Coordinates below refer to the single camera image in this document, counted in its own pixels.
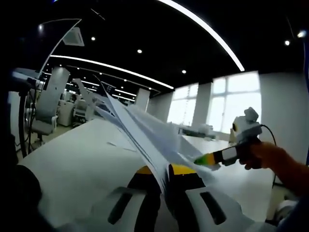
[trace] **ceiling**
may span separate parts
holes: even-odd
[[[222,37],[245,72],[301,72],[304,38],[296,35],[301,29],[308,29],[306,3],[293,1],[268,6],[234,1],[176,2],[198,15]],[[46,16],[82,19],[77,27],[81,30],[84,46],[68,46],[61,42],[54,55],[116,66],[174,88],[207,83],[213,78],[240,72],[207,31],[160,1],[98,0],[76,9],[59,0]],[[290,41],[289,46],[284,44],[286,40]],[[130,93],[136,94],[140,87],[151,88],[151,96],[173,91],[123,71],[65,58],[50,58],[44,70],[48,73],[59,64],[70,71],[71,78],[80,77],[91,83],[97,83],[99,78]]]

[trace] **ceiling light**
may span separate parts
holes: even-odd
[[[232,51],[232,49],[226,44],[226,42],[207,24],[205,23],[200,17],[198,17],[196,14],[192,13],[188,9],[184,8],[183,6],[179,5],[178,3],[175,3],[171,0],[158,0],[162,3],[165,3],[166,5],[178,10],[179,12],[183,13],[193,21],[195,21],[197,24],[199,24],[204,30],[206,30],[222,47],[223,49],[230,55],[232,60],[235,62],[237,67],[241,72],[245,71],[243,65],[239,61],[239,59],[236,57],[235,53]]]
[[[87,82],[87,81],[82,81],[82,82],[87,83],[87,84],[91,84],[91,85],[94,85],[94,86],[100,86],[100,85],[98,85],[98,84],[91,83],[91,82]]]
[[[297,37],[298,38],[304,38],[306,36],[307,32],[305,30],[301,30],[298,34]]]
[[[132,71],[129,71],[129,70],[126,70],[126,69],[122,69],[122,68],[119,68],[119,67],[116,67],[116,66],[113,66],[113,65],[104,64],[104,63],[100,63],[100,62],[97,62],[97,61],[88,60],[88,59],[82,59],[82,58],[77,58],[77,57],[58,56],[58,55],[51,55],[50,57],[73,59],[73,60],[78,60],[78,61],[83,61],[83,62],[88,62],[88,63],[92,63],[92,64],[97,64],[97,65],[105,66],[105,67],[108,67],[108,68],[111,68],[111,69],[116,69],[116,70],[123,71],[123,72],[128,73],[128,74],[131,74],[131,75],[135,75],[135,76],[144,78],[144,79],[146,79],[146,80],[155,82],[155,83],[157,83],[157,84],[159,84],[159,85],[162,85],[162,86],[165,86],[165,87],[167,87],[167,88],[174,89],[174,87],[169,86],[169,85],[167,85],[167,84],[164,84],[164,83],[162,83],[162,82],[160,82],[160,81],[154,80],[154,79],[152,79],[152,78],[150,78],[150,77],[148,77],[148,76],[144,76],[144,75],[138,74],[138,73],[136,73],[136,72],[132,72]]]
[[[118,98],[122,98],[122,99],[126,99],[126,100],[129,100],[129,101],[132,101],[132,102],[135,102],[135,100],[132,100],[132,99],[130,99],[130,98],[124,98],[124,97],[121,97],[121,96],[117,96],[117,95],[115,95],[115,94],[112,94],[112,96],[118,97]]]
[[[89,90],[92,90],[92,91],[97,91],[96,89],[94,89],[94,88],[86,88],[86,89],[89,89]]]
[[[133,94],[133,93],[124,92],[124,91],[122,91],[122,90],[118,90],[118,89],[115,89],[115,91],[117,91],[117,92],[121,92],[121,93],[126,93],[126,94],[128,94],[128,95],[131,95],[131,96],[136,97],[136,94]]]

